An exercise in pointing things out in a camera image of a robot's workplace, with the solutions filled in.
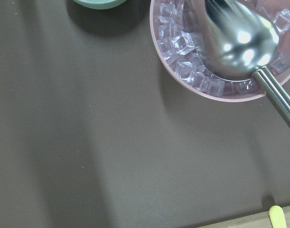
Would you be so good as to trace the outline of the pink bowl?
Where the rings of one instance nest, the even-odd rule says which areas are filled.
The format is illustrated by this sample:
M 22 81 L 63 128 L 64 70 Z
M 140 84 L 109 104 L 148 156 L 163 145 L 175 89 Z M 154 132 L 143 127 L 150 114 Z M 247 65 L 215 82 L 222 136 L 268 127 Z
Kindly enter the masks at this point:
M 269 65 L 281 85 L 290 80 L 290 0 L 247 0 L 269 18 L 280 32 L 280 49 Z M 227 82 L 207 70 L 196 52 L 195 27 L 190 24 L 186 0 L 153 0 L 150 30 L 157 54 L 168 73 L 183 87 L 222 102 L 246 102 L 264 96 L 253 79 Z

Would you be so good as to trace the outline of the metal ice scoop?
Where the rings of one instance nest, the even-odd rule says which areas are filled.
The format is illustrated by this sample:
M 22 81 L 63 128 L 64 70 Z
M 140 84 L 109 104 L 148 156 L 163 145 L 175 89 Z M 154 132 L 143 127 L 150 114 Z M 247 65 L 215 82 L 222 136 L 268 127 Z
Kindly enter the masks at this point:
M 205 0 L 202 12 L 204 65 L 227 81 L 254 79 L 290 128 L 290 96 L 268 69 L 280 41 L 275 26 L 237 0 Z

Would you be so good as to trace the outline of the green bowl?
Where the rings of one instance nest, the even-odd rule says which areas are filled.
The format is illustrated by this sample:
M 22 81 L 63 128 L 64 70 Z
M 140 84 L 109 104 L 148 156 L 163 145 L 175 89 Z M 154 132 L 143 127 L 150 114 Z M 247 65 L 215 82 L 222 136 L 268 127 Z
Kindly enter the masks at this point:
M 75 3 L 95 10 L 107 10 L 115 8 L 126 0 L 74 0 Z

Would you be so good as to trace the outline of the wooden cutting board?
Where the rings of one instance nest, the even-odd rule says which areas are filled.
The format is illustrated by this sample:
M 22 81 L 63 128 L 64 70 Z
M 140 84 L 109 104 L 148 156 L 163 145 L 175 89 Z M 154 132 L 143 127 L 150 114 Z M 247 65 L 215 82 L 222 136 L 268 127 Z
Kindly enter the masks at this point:
M 290 206 L 281 207 L 284 211 L 287 228 L 290 228 Z M 214 223 L 202 228 L 272 228 L 269 211 Z

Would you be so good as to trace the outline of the yellow plastic knife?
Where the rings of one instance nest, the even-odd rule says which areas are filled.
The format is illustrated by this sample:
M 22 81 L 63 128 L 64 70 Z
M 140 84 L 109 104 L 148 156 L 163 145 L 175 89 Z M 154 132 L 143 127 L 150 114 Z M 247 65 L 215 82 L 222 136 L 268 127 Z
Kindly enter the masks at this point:
M 274 205 L 269 209 L 269 218 L 273 228 L 286 228 L 284 211 L 280 206 Z

